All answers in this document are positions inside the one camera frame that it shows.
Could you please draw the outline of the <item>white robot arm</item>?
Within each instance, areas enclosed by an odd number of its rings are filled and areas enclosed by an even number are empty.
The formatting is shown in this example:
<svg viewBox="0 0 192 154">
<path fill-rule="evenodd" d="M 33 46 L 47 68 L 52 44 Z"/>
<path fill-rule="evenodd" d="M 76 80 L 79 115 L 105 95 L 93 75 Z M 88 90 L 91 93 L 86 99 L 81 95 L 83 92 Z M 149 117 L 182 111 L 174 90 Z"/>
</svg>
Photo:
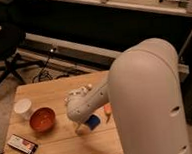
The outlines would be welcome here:
<svg viewBox="0 0 192 154">
<path fill-rule="evenodd" d="M 78 124 L 106 103 L 124 154 L 191 154 L 176 49 L 148 38 L 122 52 L 96 87 L 69 92 L 67 117 Z"/>
</svg>

